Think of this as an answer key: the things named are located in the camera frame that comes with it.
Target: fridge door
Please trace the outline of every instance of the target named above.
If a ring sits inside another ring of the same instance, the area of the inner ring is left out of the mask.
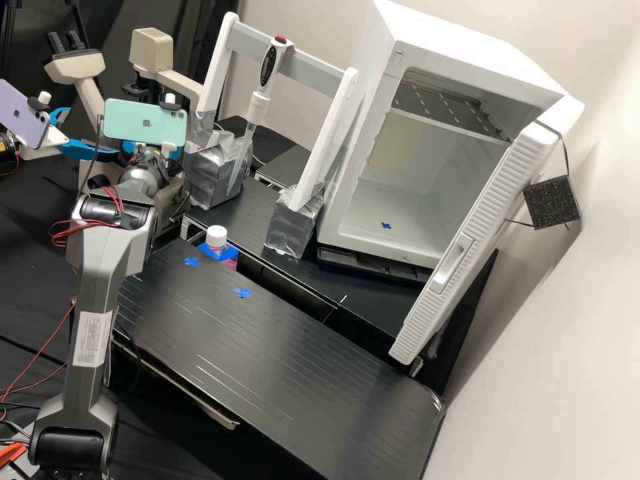
[[[544,125],[566,135],[583,110],[578,100],[563,97],[528,124],[506,150],[405,318],[389,350],[393,358],[406,365],[416,358],[489,258],[520,192],[559,141]]]

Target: blue tape cross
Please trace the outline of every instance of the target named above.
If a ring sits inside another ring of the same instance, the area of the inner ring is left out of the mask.
[[[196,257],[185,257],[185,265],[188,267],[199,267],[200,260]]]
[[[238,295],[238,298],[248,298],[251,296],[251,290],[249,290],[248,288],[246,289],[235,288],[233,289],[233,292]]]

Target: bottle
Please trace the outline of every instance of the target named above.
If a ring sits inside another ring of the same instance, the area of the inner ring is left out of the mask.
[[[207,229],[207,239],[199,248],[211,258],[222,262],[232,270],[236,270],[238,250],[227,243],[227,229],[221,225],[212,225]]]

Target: mini fridge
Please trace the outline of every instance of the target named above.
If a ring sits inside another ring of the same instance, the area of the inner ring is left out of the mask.
[[[368,3],[350,65],[361,100],[325,159],[317,236],[433,269],[390,351],[408,364],[584,106],[512,45],[388,0]]]

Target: white bottle cap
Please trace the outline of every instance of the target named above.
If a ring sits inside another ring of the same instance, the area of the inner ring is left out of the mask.
[[[40,92],[40,95],[38,95],[38,102],[48,105],[50,101],[51,101],[51,94],[49,92],[45,92],[45,91]]]
[[[227,242],[227,229],[220,225],[212,225],[207,229],[207,246],[210,249],[222,248]]]

